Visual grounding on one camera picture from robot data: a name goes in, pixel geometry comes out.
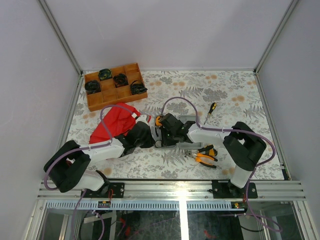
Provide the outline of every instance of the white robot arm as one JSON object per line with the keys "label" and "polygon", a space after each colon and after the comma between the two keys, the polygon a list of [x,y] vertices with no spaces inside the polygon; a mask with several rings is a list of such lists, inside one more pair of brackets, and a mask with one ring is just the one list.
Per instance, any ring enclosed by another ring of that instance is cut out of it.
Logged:
{"label": "white robot arm", "polygon": [[[88,147],[87,150],[72,153],[56,164],[49,173],[50,178],[62,192],[67,192],[73,188],[90,189],[102,195],[108,192],[109,181],[99,171],[86,170],[89,163],[99,162],[110,158],[121,158],[131,154],[135,148],[150,148],[155,141],[151,134],[150,126],[146,121],[146,116],[135,117],[135,126],[127,135],[118,135],[112,141],[79,146],[75,141],[66,142],[61,149],[44,166],[46,172],[49,166],[62,154],[80,147]],[[188,143],[210,143],[214,146],[223,146],[236,163],[236,168],[231,176],[230,182],[239,189],[247,183],[250,174],[256,167],[264,150],[265,142],[259,137],[237,132],[214,132],[201,129],[194,121],[182,123],[172,114],[159,116],[157,124],[163,131],[166,141],[188,142]],[[232,128],[253,132],[243,122],[237,122]]]}

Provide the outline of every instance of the metal rail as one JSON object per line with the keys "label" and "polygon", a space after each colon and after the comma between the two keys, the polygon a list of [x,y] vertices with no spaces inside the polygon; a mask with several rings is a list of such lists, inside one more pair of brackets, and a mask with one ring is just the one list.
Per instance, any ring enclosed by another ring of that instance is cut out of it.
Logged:
{"label": "metal rail", "polygon": [[81,91],[83,81],[84,81],[84,78],[81,75],[79,75],[78,79],[77,79],[76,86],[75,86],[73,94],[72,94],[70,106],[68,108],[68,112],[67,112],[64,124],[63,124],[62,132],[61,132],[59,142],[57,145],[57,150],[59,150],[63,146],[63,144],[65,144],[65,142],[67,140],[67,137],[69,134],[69,129],[71,126],[72,119],[74,117],[74,113],[75,113],[75,109],[76,109],[76,105],[78,102],[78,98],[79,98],[79,94]]}
{"label": "metal rail", "polygon": [[288,169],[286,155],[285,155],[284,150],[283,150],[283,148],[281,146],[280,139],[279,139],[279,134],[278,134],[277,129],[276,129],[275,121],[273,120],[273,118],[271,116],[270,107],[268,105],[267,98],[266,98],[265,92],[263,90],[263,87],[262,87],[262,84],[261,84],[261,81],[260,81],[260,78],[259,78],[259,74],[256,74],[254,76],[254,78],[255,78],[255,81],[256,81],[256,86],[258,88],[258,92],[260,94],[262,106],[263,106],[263,109],[264,109],[264,112],[265,112],[266,120],[267,120],[267,122],[269,124],[270,132],[271,132],[271,135],[272,135],[272,139],[274,141],[274,145],[275,145],[275,148],[276,148],[276,152],[277,152],[277,155],[278,155],[278,158],[279,158],[279,162],[280,162],[281,168],[283,170],[285,170],[286,174],[288,175],[288,179],[290,180],[291,179],[291,173],[290,173],[290,171]]}
{"label": "metal rail", "polygon": [[308,203],[306,201],[294,201],[293,206],[295,215],[299,222],[300,231],[302,232],[305,240],[319,240],[319,234],[314,229],[314,221],[311,217]]}
{"label": "metal rail", "polygon": [[256,65],[256,67],[254,68],[254,72],[255,73],[259,73],[259,71],[261,70],[263,64],[265,63],[269,53],[271,52],[273,46],[275,45],[279,35],[281,34],[281,32],[283,31],[286,23],[288,22],[290,16],[292,15],[292,13],[294,12],[297,4],[299,3],[300,0],[292,0],[290,5],[288,6],[288,8],[286,9],[279,25],[277,26],[270,42],[268,43],[266,49],[264,50],[264,53],[262,55],[262,57],[260,58],[258,64]]}
{"label": "metal rail", "polygon": [[36,240],[39,238],[44,223],[43,219],[47,212],[46,204],[46,200],[37,200],[34,211],[31,215],[28,232],[24,237],[25,240]]}
{"label": "metal rail", "polygon": [[55,33],[55,35],[57,36],[58,40],[61,43],[61,46],[63,47],[66,55],[68,56],[68,58],[70,59],[75,71],[81,75],[82,74],[82,68],[80,67],[77,59],[75,58],[73,52],[71,51],[71,48],[65,38],[65,36],[63,35],[54,15],[52,14],[49,5],[47,4],[46,0],[37,0],[37,2],[39,3],[44,15],[46,16],[46,18],[48,19],[50,25],[52,26],[52,29]]}
{"label": "metal rail", "polygon": [[63,216],[63,221],[62,221],[62,227],[61,227],[61,231],[60,231],[60,235],[59,235],[59,240],[65,240],[68,221],[69,221],[69,215],[65,214]]}
{"label": "metal rail", "polygon": [[[184,197],[187,201],[241,201],[242,199],[214,199],[208,192],[212,188],[210,180],[204,181],[157,181],[157,180],[112,180],[125,183],[123,201],[172,201]],[[305,192],[300,181],[256,180],[257,199],[250,201],[305,201]],[[58,190],[48,191],[41,183],[38,199],[42,200],[74,200],[79,198],[81,189],[72,189],[61,193]]]}

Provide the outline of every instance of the red wire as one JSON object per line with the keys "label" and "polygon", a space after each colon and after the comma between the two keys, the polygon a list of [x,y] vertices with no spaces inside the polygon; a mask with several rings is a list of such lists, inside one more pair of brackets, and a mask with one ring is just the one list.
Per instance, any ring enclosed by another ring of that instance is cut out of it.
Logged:
{"label": "red wire", "polygon": [[109,202],[111,202],[112,196],[114,195],[114,190],[111,188],[109,191]]}

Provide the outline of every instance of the wooden compartment box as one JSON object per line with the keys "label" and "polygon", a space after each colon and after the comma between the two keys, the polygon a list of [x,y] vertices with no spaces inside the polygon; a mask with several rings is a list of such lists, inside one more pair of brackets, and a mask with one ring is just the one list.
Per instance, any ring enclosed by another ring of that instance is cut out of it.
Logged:
{"label": "wooden compartment box", "polygon": [[106,105],[117,103],[129,103],[148,97],[147,92],[135,95],[131,94],[130,85],[133,81],[139,80],[143,84],[145,84],[144,80],[142,79],[138,63],[132,63],[124,66],[110,68],[110,70],[112,72],[112,77],[118,74],[125,74],[128,79],[128,85],[116,88],[116,85],[112,78],[100,81],[98,77],[99,72],[93,72],[84,75],[85,83],[92,80],[97,80],[101,88],[101,92],[86,94],[88,108],[91,112],[100,110]]}

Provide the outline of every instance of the screwdriver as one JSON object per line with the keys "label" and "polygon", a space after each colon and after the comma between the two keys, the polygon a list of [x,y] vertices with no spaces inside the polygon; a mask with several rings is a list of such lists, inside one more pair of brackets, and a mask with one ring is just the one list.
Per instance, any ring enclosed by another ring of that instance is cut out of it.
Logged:
{"label": "screwdriver", "polygon": [[205,118],[205,121],[204,121],[203,125],[206,124],[207,120],[210,118],[210,116],[211,116],[212,112],[215,110],[216,106],[217,106],[217,104],[216,104],[215,102],[213,102],[213,103],[211,104],[210,109],[209,109],[209,112],[208,112],[208,114],[206,115],[206,118]]}

